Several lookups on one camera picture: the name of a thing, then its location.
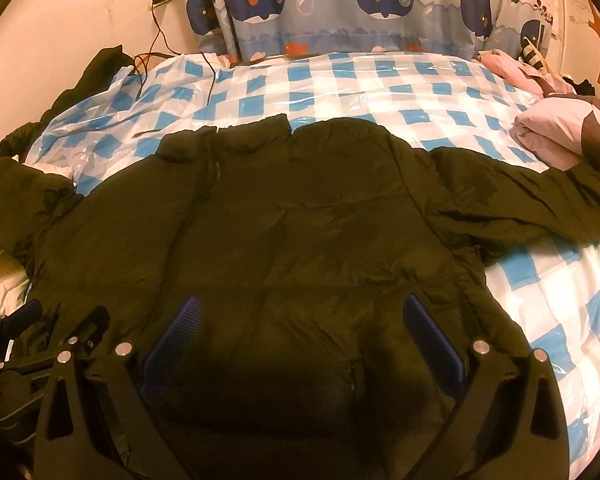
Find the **wall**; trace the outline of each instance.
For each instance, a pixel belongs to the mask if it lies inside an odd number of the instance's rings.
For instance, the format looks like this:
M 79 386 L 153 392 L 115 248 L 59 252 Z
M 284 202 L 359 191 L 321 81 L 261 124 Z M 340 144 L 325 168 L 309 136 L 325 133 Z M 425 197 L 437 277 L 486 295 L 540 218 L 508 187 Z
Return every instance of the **wall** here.
M 600 97 L 600 15 L 589 0 L 564 0 L 564 5 L 564 55 L 560 72 L 577 83 L 588 79 Z
M 562 61 L 564 58 L 564 17 L 565 0 L 556 0 L 556 9 L 554 12 L 554 26 L 552 27 L 551 31 L 549 53 L 546 56 L 546 60 L 556 70 L 558 70 L 562 66 Z
M 147 52 L 156 28 L 151 0 L 12 0 L 0 17 L 0 140 L 37 121 L 72 88 L 101 49 Z M 169 45 L 196 52 L 183 0 L 155 9 Z M 160 38 L 154 50 L 166 52 Z

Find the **blue pad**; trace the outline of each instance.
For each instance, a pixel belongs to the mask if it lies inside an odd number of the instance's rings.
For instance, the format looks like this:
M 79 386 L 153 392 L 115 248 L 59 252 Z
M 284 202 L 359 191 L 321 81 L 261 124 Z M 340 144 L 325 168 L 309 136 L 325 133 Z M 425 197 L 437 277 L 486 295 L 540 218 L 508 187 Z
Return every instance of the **blue pad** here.
M 445 395 L 464 395 L 464 365 L 449 339 L 413 294 L 402 306 L 402 320 Z
M 144 361 L 140 395 L 144 400 L 164 393 L 202 322 L 202 306 L 189 298 Z

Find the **black mount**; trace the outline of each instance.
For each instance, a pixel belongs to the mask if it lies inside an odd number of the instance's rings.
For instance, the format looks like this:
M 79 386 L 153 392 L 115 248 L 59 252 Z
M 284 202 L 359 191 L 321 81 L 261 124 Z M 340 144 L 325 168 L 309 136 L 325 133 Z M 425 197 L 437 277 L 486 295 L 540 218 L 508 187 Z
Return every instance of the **black mount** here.
M 138 393 L 132 344 L 91 357 L 108 325 L 102 311 L 58 348 L 4 361 L 10 339 L 41 316 L 32 301 L 0 319 L 0 432 L 33 456 L 36 480 L 192 480 Z M 566 422 L 547 354 L 515 358 L 477 341 L 469 356 L 461 397 L 404 480 L 567 480 Z M 485 428 L 480 465 L 459 474 Z

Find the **metal screw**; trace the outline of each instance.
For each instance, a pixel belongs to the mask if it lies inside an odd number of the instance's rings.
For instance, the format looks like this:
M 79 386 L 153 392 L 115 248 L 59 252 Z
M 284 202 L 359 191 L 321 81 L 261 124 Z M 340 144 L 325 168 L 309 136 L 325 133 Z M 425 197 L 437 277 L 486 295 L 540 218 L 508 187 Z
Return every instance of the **metal screw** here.
M 547 353 L 544 350 L 542 350 L 541 348 L 536 348 L 534 350 L 534 357 L 541 363 L 545 363 L 547 361 L 547 359 L 549 358 Z
M 131 346 L 131 343 L 120 343 L 118 346 L 116 346 L 116 354 L 120 357 L 124 357 L 131 354 L 133 349 L 134 348 Z
M 491 350 L 491 347 L 489 346 L 489 343 L 487 343 L 486 341 L 478 339 L 478 341 L 476 341 L 474 343 L 474 350 L 476 351 L 476 353 L 478 353 L 480 355 L 485 355 L 485 354 L 489 353 L 489 350 Z
M 68 350 L 63 350 L 58 354 L 58 362 L 65 364 L 69 362 L 69 359 L 71 359 L 71 352 L 69 352 Z

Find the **jacket sleeve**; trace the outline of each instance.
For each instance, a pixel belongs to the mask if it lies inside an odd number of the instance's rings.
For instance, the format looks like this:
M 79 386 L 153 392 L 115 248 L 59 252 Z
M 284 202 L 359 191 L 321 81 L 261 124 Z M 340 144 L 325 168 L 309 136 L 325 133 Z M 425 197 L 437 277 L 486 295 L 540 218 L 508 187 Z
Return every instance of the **jacket sleeve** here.
M 31 277 L 35 248 L 46 230 L 81 199 L 64 176 L 0 158 L 0 248 Z
M 547 231 L 600 243 L 600 171 L 588 163 L 538 173 L 459 148 L 428 155 L 442 186 L 435 215 L 479 246 L 485 265 Z

